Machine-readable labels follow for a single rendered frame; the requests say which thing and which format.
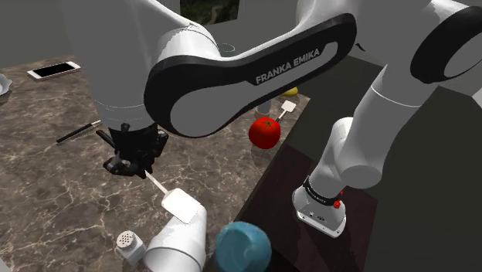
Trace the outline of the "blue capped bottle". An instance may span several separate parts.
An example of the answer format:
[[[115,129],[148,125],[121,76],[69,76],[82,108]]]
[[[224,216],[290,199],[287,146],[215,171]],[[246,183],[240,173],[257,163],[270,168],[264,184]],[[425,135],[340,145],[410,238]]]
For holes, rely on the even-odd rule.
[[[216,236],[216,249],[202,272],[267,272],[272,246],[258,226],[235,221]]]

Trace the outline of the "red tomato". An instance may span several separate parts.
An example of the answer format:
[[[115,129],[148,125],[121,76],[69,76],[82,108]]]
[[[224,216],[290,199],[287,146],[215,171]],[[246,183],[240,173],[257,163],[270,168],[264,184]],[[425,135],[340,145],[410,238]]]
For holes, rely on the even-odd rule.
[[[249,139],[258,148],[271,149],[280,140],[280,125],[270,117],[261,117],[249,128]]]

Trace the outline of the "grey cup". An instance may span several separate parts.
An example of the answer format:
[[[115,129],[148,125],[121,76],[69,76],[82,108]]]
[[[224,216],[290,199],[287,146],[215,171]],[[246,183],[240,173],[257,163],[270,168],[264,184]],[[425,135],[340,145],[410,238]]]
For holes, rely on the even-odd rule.
[[[258,120],[263,117],[270,116],[271,100],[268,100],[260,105],[258,105],[254,112],[254,117]]]

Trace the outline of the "dark wall picture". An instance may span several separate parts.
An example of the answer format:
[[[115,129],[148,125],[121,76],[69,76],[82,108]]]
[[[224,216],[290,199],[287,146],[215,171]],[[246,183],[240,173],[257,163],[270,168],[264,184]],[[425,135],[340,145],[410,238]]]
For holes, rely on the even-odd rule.
[[[201,25],[236,20],[240,0],[180,0],[181,15]]]

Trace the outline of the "black pen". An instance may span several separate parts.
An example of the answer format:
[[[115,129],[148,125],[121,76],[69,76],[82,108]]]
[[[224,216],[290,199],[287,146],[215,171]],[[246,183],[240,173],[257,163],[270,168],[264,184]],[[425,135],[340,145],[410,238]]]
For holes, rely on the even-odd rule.
[[[56,140],[56,143],[60,143],[62,141],[65,141],[66,139],[71,138],[72,136],[74,136],[76,134],[79,134],[82,131],[85,131],[87,128],[91,128],[91,127],[93,127],[97,124],[100,124],[100,123],[101,123],[101,120],[97,120],[97,121],[91,122],[89,124],[85,124],[84,126],[82,126],[80,128],[77,128],[75,131],[71,131],[70,133],[62,136],[61,138],[58,138]]]

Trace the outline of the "white smartphone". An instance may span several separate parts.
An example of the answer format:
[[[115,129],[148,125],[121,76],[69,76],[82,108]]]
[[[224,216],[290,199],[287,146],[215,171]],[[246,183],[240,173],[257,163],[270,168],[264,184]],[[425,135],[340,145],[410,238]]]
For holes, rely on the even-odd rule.
[[[57,63],[52,66],[44,66],[34,70],[28,70],[27,75],[34,81],[45,81],[52,78],[62,77],[66,74],[76,73],[81,70],[81,66],[72,62]]]

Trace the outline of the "white bowl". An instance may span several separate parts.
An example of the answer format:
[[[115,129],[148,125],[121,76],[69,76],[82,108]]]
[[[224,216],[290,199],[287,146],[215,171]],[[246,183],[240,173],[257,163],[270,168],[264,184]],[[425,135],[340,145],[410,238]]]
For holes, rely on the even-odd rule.
[[[4,74],[0,73],[0,96],[9,92],[9,88],[12,84],[12,81],[7,78]]]

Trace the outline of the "white salt shaker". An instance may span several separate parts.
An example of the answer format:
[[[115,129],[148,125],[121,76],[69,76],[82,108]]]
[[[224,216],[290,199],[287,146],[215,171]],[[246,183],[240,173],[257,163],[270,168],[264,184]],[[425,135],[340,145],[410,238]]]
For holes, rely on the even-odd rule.
[[[147,248],[136,233],[126,230],[118,235],[116,250],[134,267],[144,257]]]

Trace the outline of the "small white spatula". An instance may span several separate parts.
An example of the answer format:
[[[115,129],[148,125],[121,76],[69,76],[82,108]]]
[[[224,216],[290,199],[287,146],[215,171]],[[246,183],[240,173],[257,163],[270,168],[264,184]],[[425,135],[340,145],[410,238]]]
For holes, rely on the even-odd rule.
[[[289,100],[285,100],[283,102],[283,104],[281,105],[281,109],[283,110],[282,113],[280,114],[280,116],[276,119],[276,122],[279,123],[283,116],[285,115],[285,113],[291,113],[294,108],[296,107],[297,105],[294,103],[294,102],[291,102]]]

